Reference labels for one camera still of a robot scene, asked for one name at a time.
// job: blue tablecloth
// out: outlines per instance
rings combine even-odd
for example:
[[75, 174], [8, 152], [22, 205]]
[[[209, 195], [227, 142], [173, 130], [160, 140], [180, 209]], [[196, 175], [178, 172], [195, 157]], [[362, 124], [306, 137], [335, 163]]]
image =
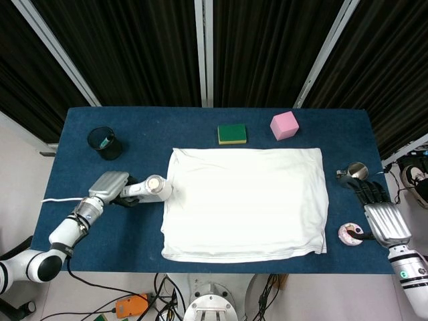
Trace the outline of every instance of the blue tablecloth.
[[[360, 161], [370, 180], [385, 188], [382, 170], [367, 113], [361, 110], [299, 109], [293, 113], [300, 125], [297, 134], [276, 141], [272, 117], [288, 109], [273, 108], [167, 108], [85, 107], [68, 112], [45, 197], [84, 197], [106, 171], [126, 171], [138, 180], [151, 174], [166, 176], [173, 147], [179, 148], [321, 148], [330, 205], [326, 225], [327, 254], [308, 254], [279, 261], [208, 264], [169, 261], [161, 256], [163, 203], [141, 204], [132, 209], [105, 208], [89, 236], [77, 246], [72, 269], [105, 272], [193, 273], [357, 273], [391, 274], [388, 251], [375, 241], [349, 247], [338, 238], [347, 222], [368, 224], [351, 190], [335, 179], [337, 169]], [[219, 124], [244, 123], [247, 144], [219, 146]], [[116, 160], [102, 160], [86, 142], [91, 129], [113, 128], [124, 144]], [[49, 249], [49, 234], [71, 212], [75, 203], [45, 203], [31, 248]]]

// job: robotic hand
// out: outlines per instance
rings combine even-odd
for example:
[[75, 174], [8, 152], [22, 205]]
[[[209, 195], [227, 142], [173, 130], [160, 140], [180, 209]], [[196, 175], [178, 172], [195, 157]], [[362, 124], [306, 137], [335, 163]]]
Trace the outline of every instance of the robotic hand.
[[[354, 190], [372, 230], [372, 236], [389, 249], [388, 259], [399, 278], [415, 313], [428, 319], [428, 263], [407, 247], [411, 233], [397, 206], [376, 182], [341, 177], [340, 182]], [[349, 233], [360, 238], [356, 233]]]
[[172, 193], [171, 184], [158, 175], [137, 183], [128, 173], [106, 172], [89, 190], [70, 215], [51, 233], [51, 248], [47, 252], [28, 249], [0, 261], [0, 294], [14, 281], [48, 282], [61, 270], [67, 256], [73, 255], [76, 244], [85, 237], [99, 218], [105, 205], [116, 203], [131, 207], [138, 203], [161, 202]]

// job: pink cube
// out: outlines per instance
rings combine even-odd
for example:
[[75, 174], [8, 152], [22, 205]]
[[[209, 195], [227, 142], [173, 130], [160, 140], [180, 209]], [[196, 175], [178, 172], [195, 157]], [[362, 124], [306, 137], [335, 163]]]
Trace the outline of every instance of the pink cube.
[[281, 140], [294, 136], [299, 129], [299, 124], [292, 112], [284, 112], [272, 118], [270, 128], [274, 132], [276, 140]]

